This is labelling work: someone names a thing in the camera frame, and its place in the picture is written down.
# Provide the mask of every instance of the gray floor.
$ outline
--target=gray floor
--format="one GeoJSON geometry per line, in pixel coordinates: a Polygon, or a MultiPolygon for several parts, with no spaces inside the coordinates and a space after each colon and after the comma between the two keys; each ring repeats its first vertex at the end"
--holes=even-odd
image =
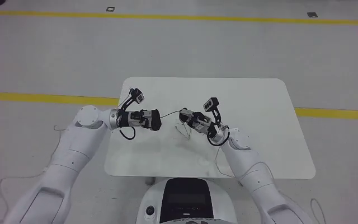
{"type": "MultiPolygon", "coordinates": [[[[8,0],[0,10],[157,13],[358,19],[355,1],[40,1],[8,0]]],[[[212,21],[0,16],[0,92],[118,97],[128,77],[275,77],[294,106],[358,109],[357,26],[212,21]]],[[[40,172],[80,105],[0,101],[0,178],[40,172]]],[[[317,169],[311,180],[277,180],[311,216],[317,198],[328,223],[356,223],[358,120],[299,118],[317,169]]],[[[66,223],[134,223],[143,178],[108,176],[108,136],[79,175],[66,223]]],[[[36,179],[7,180],[13,206],[36,179]]],[[[233,180],[228,191],[240,223],[257,209],[233,180]]],[[[0,215],[4,204],[0,202],[0,215]]]]}

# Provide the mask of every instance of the round button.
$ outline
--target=round button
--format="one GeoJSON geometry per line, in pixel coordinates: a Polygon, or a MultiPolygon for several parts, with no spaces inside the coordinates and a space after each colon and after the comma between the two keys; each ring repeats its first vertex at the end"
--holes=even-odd
{"type": "Polygon", "coordinates": [[[151,216],[152,214],[154,214],[154,207],[153,206],[148,206],[145,210],[146,214],[151,216]]]}

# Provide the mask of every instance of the table leg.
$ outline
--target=table leg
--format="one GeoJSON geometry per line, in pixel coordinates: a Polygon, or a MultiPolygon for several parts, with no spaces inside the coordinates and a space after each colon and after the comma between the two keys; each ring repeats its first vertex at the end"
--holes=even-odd
{"type": "Polygon", "coordinates": [[[145,178],[145,184],[147,184],[147,186],[152,186],[155,183],[156,183],[156,177],[150,176],[145,178]]]}

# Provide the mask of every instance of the wire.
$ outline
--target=wire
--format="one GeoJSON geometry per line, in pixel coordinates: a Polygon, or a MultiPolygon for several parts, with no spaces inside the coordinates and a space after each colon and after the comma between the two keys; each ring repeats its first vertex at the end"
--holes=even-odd
{"type": "Polygon", "coordinates": [[[321,224],[321,223],[318,221],[318,218],[317,218],[317,216],[316,216],[315,213],[314,213],[314,210],[313,210],[313,207],[312,207],[313,201],[315,201],[315,202],[317,203],[319,209],[321,210],[321,213],[322,213],[322,216],[323,216],[323,223],[326,224],[326,218],[325,218],[325,216],[324,216],[324,213],[323,213],[323,209],[322,209],[321,204],[319,204],[319,202],[318,202],[317,199],[311,198],[310,206],[311,206],[311,211],[312,211],[312,213],[313,213],[314,218],[317,220],[318,224],[321,224]]]}
{"type": "Polygon", "coordinates": [[[5,217],[7,216],[7,213],[8,213],[8,210],[9,210],[9,205],[8,205],[8,202],[7,202],[7,200],[6,200],[5,196],[4,196],[4,194],[3,194],[2,187],[1,187],[2,185],[1,185],[1,184],[2,184],[3,181],[6,180],[6,179],[30,179],[30,178],[36,178],[36,177],[38,177],[38,176],[41,176],[44,172],[46,172],[46,168],[51,164],[52,159],[53,159],[53,156],[54,156],[54,154],[55,154],[55,152],[56,152],[58,146],[60,145],[60,141],[61,141],[61,137],[62,137],[61,131],[65,130],[65,129],[58,129],[58,128],[57,128],[57,125],[55,125],[55,126],[54,126],[54,130],[57,131],[57,132],[59,132],[59,139],[58,139],[57,145],[56,145],[56,147],[55,147],[55,150],[54,150],[54,151],[52,152],[52,154],[51,154],[50,161],[48,162],[48,164],[46,165],[46,167],[43,169],[43,171],[42,171],[41,173],[36,174],[36,175],[33,175],[33,176],[6,176],[5,178],[3,178],[3,179],[0,180],[0,198],[2,198],[2,199],[4,200],[4,202],[5,202],[5,213],[4,213],[4,216],[3,216],[2,220],[0,221],[0,223],[3,223],[3,222],[4,222],[4,219],[5,219],[5,217]]]}
{"type": "Polygon", "coordinates": [[[184,125],[184,124],[181,124],[181,125],[184,126],[187,136],[186,136],[185,134],[183,134],[183,133],[177,128],[177,126],[175,126],[175,129],[177,129],[177,131],[178,131],[179,133],[181,133],[184,137],[186,137],[188,140],[190,140],[191,128],[189,127],[189,133],[188,133],[188,130],[186,129],[185,125],[184,125]]]}
{"type": "Polygon", "coordinates": [[[129,95],[130,95],[130,92],[128,93],[128,96],[126,97],[126,99],[124,99],[124,100],[116,107],[116,109],[119,108],[125,101],[127,101],[129,95]]]}
{"type": "Polygon", "coordinates": [[[167,115],[164,115],[164,116],[161,116],[161,118],[164,118],[164,117],[166,117],[166,116],[168,116],[168,115],[171,115],[171,114],[174,114],[174,113],[176,113],[176,112],[180,112],[180,110],[177,110],[177,111],[171,112],[170,114],[167,114],[167,115]]]}
{"type": "Polygon", "coordinates": [[[228,177],[230,177],[230,178],[235,178],[235,176],[231,176],[231,175],[225,174],[225,173],[221,172],[221,170],[219,169],[217,158],[218,158],[218,154],[219,154],[220,149],[221,149],[221,147],[218,148],[218,151],[216,152],[216,156],[215,156],[215,165],[216,165],[216,168],[218,169],[219,173],[221,173],[222,175],[228,176],[228,177]]]}
{"type": "Polygon", "coordinates": [[[226,139],[220,143],[220,144],[214,144],[213,142],[211,142],[210,140],[210,137],[209,137],[209,134],[206,135],[206,137],[208,138],[208,141],[209,143],[212,145],[212,146],[222,146],[223,144],[225,144],[225,142],[229,139],[230,137],[230,131],[229,131],[229,126],[226,126],[226,129],[228,130],[228,136],[226,137],[226,139]]]}
{"type": "Polygon", "coordinates": [[[131,127],[131,128],[133,129],[133,132],[134,132],[133,137],[131,137],[131,138],[128,138],[128,137],[122,132],[121,129],[119,129],[119,132],[122,134],[122,136],[123,136],[125,139],[127,139],[127,140],[133,140],[133,139],[135,138],[135,129],[134,129],[133,127],[131,127]]]}

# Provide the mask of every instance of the black cable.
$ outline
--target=black cable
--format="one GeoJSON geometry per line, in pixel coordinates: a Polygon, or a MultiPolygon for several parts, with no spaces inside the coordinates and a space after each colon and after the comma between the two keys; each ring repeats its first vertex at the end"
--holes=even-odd
{"type": "Polygon", "coordinates": [[[134,131],[133,137],[131,137],[131,138],[128,138],[128,137],[122,132],[121,129],[119,129],[119,132],[122,134],[122,136],[123,136],[125,139],[127,139],[127,140],[133,140],[134,137],[135,137],[135,129],[134,129],[133,127],[131,127],[131,128],[132,128],[133,131],[134,131]]]}
{"type": "Polygon", "coordinates": [[[180,110],[177,110],[177,111],[171,112],[170,114],[167,114],[167,115],[164,115],[164,116],[161,116],[161,118],[164,118],[165,116],[168,116],[168,115],[174,114],[174,113],[176,113],[176,112],[180,112],[180,110]]]}
{"type": "Polygon", "coordinates": [[[230,131],[228,133],[228,136],[226,137],[226,139],[224,140],[224,142],[220,143],[220,144],[214,144],[213,142],[211,142],[210,138],[209,138],[209,134],[206,135],[207,138],[208,138],[208,141],[209,143],[212,145],[212,146],[222,146],[230,137],[230,131]]]}

